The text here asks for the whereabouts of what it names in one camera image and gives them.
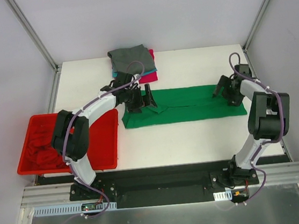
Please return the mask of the aluminium front rail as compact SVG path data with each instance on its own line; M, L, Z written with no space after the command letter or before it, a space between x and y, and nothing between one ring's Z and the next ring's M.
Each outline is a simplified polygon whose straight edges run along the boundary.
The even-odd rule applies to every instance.
M25 187L21 208L67 204L71 183Z

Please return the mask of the red t-shirt in bin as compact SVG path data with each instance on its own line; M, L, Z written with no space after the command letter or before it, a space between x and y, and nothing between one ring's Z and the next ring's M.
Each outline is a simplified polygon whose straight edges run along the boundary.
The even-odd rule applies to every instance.
M33 127L25 157L39 170L62 169L62 156L51 146L53 128L50 124Z

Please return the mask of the green t-shirt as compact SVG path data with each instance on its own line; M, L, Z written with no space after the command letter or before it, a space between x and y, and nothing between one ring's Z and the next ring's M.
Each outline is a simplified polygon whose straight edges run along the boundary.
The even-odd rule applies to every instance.
M153 90L157 107L143 107L141 113L126 110L122 123L126 129L132 129L247 114L243 104L229 106L221 96L213 98L214 90L215 85Z

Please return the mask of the folded pink t-shirt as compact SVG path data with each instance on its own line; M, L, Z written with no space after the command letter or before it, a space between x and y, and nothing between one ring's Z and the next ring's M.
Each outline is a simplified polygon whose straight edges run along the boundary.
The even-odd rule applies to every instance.
M155 59L155 55L154 55L154 50L153 49L149 49L148 50L150 55L152 56L152 59ZM143 83L152 83L158 80L158 76L157 76L157 72L151 73L151 74L147 74L147 75L143 75L140 80L139 83L143 84Z

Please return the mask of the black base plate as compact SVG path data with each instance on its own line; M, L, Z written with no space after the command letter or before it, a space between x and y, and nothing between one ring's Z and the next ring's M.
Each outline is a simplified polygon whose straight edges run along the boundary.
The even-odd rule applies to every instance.
M101 172L91 184L92 190L73 182L70 201L95 200L101 190L118 209L202 203L226 187L258 185L255 171L243 179L230 178L227 161L172 165L125 171Z

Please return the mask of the red plastic bin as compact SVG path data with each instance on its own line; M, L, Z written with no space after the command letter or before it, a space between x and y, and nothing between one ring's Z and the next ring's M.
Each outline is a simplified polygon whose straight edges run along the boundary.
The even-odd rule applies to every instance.
M70 169L64 163L62 169L38 170L27 158L26 149L33 127L50 124L54 130L57 114L34 115L30 118L23 149L21 152L17 173L19 175L44 175L69 173ZM94 170L110 170L117 167L118 159L118 111L113 109L105 113L90 127L90 146L87 157Z

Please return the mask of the folded teal t-shirt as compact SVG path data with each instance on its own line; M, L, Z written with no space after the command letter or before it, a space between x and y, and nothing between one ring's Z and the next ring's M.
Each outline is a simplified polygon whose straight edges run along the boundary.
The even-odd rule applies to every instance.
M156 71L157 71L156 68L153 68L153 69L150 69L150 70L145 69L143 75L151 74L151 73L154 73ZM119 73L127 73L127 74L132 74L132 75L138 75L139 74L140 75L142 73L142 66L139 66L139 65L131 66L130 68L124 69L122 71L115 71L114 70L114 71L112 71L112 76L115 78L115 77L117 77L117 75Z

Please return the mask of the right aluminium frame post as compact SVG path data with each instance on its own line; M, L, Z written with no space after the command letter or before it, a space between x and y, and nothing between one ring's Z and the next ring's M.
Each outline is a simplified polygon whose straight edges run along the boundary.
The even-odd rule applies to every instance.
M242 50L244 53L246 53L248 51L248 48L250 47L251 42L253 41L256 31L259 28L259 26L263 20L263 17L265 15L267 9L269 8L271 1L272 0L262 0L262 3L258 9L258 12L254 18L253 23L251 25L250 31L247 34L244 44L242 45Z

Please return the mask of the aluminium frame post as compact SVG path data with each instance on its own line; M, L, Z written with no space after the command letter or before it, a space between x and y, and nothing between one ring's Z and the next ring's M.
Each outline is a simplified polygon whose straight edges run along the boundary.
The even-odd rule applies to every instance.
M59 64L51 56L50 52L48 51L45 44L42 42L40 37L38 36L37 32L31 25L30 21L25 16L23 10L20 8L16 0L4 0L7 6L11 9L25 32L28 34L31 41L34 43L40 54L43 56L45 61L49 64L51 69L55 72L59 71Z
M267 9L269 8L271 1L272 0L262 0L262 3L258 9L258 12L254 18L253 23L251 25L250 31L247 34L244 44L242 45L242 50L244 53L246 53L248 51L248 48L250 47L251 42L253 41L256 31L259 28L259 26L263 20L263 17L265 15Z

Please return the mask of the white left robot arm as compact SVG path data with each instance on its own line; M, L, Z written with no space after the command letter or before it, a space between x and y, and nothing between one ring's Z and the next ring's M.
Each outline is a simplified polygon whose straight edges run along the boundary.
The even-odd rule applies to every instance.
M82 184L81 193L88 199L99 194L100 186L93 182L96 173L91 167L87 151L90 145L90 127L108 111L124 103L130 113L141 113L143 107L157 107L150 84L141 93L140 74L119 72L108 85L102 87L97 97L74 111L61 110L55 121L51 146Z

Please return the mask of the left aluminium frame post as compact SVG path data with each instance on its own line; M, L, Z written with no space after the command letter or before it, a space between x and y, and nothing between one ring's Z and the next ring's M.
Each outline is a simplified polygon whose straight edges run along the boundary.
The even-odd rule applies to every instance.
M40 54L43 56L45 61L49 64L51 69L55 72L59 71L59 64L51 56L50 52L48 51L45 44L42 42L40 37L38 36L37 32L31 25L30 21L25 16L23 10L20 8L16 0L4 0L7 6L11 9L25 32L28 34L31 41L34 43Z

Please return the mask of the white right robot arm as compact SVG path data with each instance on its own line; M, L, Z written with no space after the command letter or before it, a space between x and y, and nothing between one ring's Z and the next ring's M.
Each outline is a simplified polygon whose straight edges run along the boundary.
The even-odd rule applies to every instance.
M248 64L237 64L233 70L230 77L220 77L213 92L214 98L221 94L229 106L239 106L245 97L251 101L247 122L249 136L229 161L228 168L218 175L218 183L231 187L253 178L254 166L261 154L288 133L290 115L289 94L275 92L252 78Z

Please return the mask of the folded grey t-shirt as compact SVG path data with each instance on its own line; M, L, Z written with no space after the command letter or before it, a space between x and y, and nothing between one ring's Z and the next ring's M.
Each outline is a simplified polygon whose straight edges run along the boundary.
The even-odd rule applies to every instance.
M134 61L139 61L144 65L144 70L155 68L154 60L148 49L140 44L132 48L118 48L107 52L107 56L111 59L112 70L122 71L128 69L129 65ZM132 66L142 66L139 63L133 63Z

